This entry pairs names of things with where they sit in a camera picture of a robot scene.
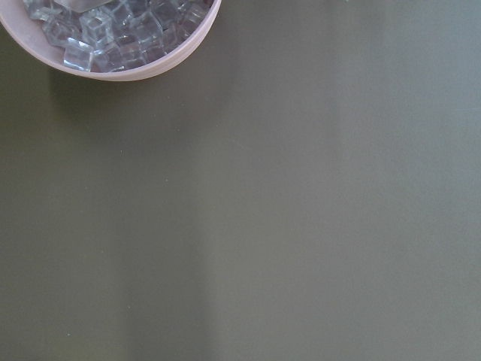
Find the clear ice cubes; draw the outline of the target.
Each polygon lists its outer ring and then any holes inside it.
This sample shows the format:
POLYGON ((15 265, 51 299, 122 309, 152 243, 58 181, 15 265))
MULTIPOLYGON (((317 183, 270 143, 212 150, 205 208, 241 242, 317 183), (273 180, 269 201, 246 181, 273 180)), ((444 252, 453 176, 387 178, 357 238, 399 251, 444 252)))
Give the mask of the clear ice cubes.
POLYGON ((103 1, 75 11, 55 1, 25 1, 64 66, 110 73, 140 68, 176 50, 201 25, 211 1, 103 1))

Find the steel ice scoop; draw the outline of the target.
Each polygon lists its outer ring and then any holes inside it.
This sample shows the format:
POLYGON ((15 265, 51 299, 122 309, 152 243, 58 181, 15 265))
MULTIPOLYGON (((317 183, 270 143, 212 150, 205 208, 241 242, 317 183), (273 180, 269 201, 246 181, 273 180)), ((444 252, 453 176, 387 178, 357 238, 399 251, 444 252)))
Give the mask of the steel ice scoop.
POLYGON ((111 1, 112 0, 54 0, 58 5, 77 13, 90 11, 111 1))

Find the pink bowl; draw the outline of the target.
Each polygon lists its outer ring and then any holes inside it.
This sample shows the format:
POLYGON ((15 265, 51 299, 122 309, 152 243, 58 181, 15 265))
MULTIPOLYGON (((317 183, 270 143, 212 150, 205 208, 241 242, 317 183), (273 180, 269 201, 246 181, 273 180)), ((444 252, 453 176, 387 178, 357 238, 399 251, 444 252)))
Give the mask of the pink bowl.
POLYGON ((186 60, 205 39, 219 12, 221 1, 213 1, 210 10, 199 27, 179 47, 168 55, 150 64, 132 70, 99 73, 78 71, 63 65, 60 49, 49 45, 41 31, 41 26, 27 16, 23 3, 19 1, 1 2, 1 24, 12 39, 39 62, 58 71, 95 80, 126 82, 144 80, 161 75, 186 60))

